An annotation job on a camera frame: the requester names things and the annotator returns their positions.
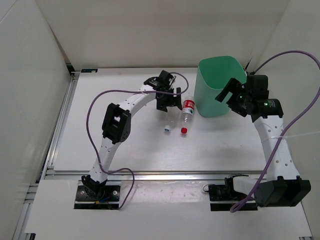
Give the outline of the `clear bottle blue cap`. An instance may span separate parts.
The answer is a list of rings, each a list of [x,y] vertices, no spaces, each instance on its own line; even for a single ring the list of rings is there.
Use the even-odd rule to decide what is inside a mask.
[[[167,112],[165,117],[164,132],[170,133],[175,127],[176,117],[173,112]]]

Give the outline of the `red label bottle red cap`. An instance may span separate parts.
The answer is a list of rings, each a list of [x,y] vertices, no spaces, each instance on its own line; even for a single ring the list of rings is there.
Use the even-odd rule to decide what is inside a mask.
[[[194,97],[188,95],[182,104],[182,111],[180,115],[180,133],[186,135],[190,128],[195,110]]]

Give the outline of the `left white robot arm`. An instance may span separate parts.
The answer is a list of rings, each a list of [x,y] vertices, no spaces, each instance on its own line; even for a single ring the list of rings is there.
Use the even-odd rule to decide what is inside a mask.
[[[130,97],[107,106],[102,122],[102,139],[100,147],[93,145],[96,160],[89,174],[82,176],[85,192],[93,200],[101,200],[105,196],[105,185],[114,155],[131,133],[132,117],[149,102],[156,101],[156,109],[167,112],[171,107],[182,108],[181,95],[184,91],[174,88],[176,73],[162,70],[159,76],[145,80],[137,91],[127,91]]]

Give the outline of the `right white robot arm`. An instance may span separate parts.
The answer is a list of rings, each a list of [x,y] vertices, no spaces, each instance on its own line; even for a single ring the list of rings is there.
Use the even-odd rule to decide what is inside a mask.
[[[246,197],[234,205],[240,210],[246,201],[254,200],[261,207],[294,207],[311,191],[309,180],[302,179],[296,169],[284,138],[284,113],[281,103],[269,97],[268,77],[248,75],[245,83],[231,78],[215,98],[236,114],[250,116],[258,132],[266,166],[258,179],[233,175],[225,179],[224,193],[230,200]]]

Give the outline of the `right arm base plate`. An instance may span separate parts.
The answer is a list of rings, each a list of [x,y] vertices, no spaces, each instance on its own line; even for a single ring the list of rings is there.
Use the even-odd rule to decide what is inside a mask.
[[[211,212],[229,212],[235,203],[247,197],[246,194],[235,191],[232,183],[206,184],[202,191],[209,195]]]

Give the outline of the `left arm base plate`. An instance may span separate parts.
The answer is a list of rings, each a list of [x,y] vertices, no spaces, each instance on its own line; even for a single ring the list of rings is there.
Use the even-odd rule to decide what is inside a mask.
[[[79,181],[75,193],[75,210],[117,210],[120,206],[121,182],[107,183],[97,196],[87,194]]]

